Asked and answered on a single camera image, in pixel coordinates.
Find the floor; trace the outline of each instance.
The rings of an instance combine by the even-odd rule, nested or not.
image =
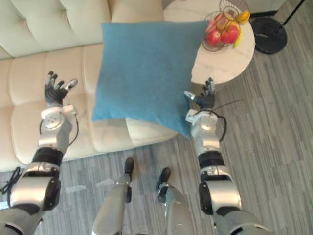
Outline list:
[[[277,13],[283,21],[298,0]],[[227,117],[222,143],[244,209],[275,234],[313,234],[313,1],[305,1],[286,26],[286,48],[273,56],[255,52],[249,67],[224,86],[216,107]],[[135,159],[133,200],[126,206],[124,234],[164,232],[164,209],[155,184],[161,170],[172,169],[171,183],[192,210],[195,233],[213,234],[199,208],[198,163],[191,142],[182,136],[130,151],[64,162],[58,207],[48,212],[36,234],[90,234],[97,211],[122,172]],[[0,185],[10,176],[0,174]],[[0,207],[5,203],[0,196]]]

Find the tufted upholstery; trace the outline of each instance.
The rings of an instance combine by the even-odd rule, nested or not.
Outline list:
[[[95,43],[101,42],[100,23],[111,20],[163,20],[161,2],[0,0],[0,171],[32,159],[49,70],[65,81],[79,80],[65,100],[77,107],[80,127],[65,159],[130,149],[175,135],[158,124],[131,119],[90,121],[103,49]]]
[[[0,0],[0,59],[101,43],[106,0]]]

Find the red apple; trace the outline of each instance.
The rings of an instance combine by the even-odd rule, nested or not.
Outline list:
[[[210,32],[207,36],[207,41],[210,45],[216,46],[221,42],[221,33],[217,30]]]
[[[216,15],[214,20],[216,22],[216,28],[222,32],[226,27],[228,27],[231,21],[234,21],[234,18],[228,13],[221,12]]]
[[[225,44],[233,44],[237,40],[238,36],[239,29],[236,26],[231,25],[223,31],[221,40]]]
[[[209,25],[206,28],[207,33],[211,33],[216,30],[215,20],[209,20]]]

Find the round side table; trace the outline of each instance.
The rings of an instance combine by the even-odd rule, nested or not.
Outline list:
[[[164,10],[166,21],[200,21],[219,11],[219,0],[176,0]],[[201,45],[192,70],[192,82],[204,84],[212,77],[215,84],[225,83],[241,74],[249,65],[254,53],[254,34],[250,23],[241,25],[242,39],[238,46],[210,52]]]

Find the yellow banana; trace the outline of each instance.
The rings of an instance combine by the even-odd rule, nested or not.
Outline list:
[[[234,49],[238,46],[238,44],[239,44],[240,41],[241,41],[241,30],[239,31],[239,35],[238,35],[237,40],[236,40],[236,41],[234,42],[234,44],[233,44],[233,48],[234,48]]]
[[[250,12],[248,10],[243,11],[242,13],[240,13],[239,15],[236,16],[236,20],[240,24],[244,24],[244,23],[248,22],[249,18],[250,18]]]

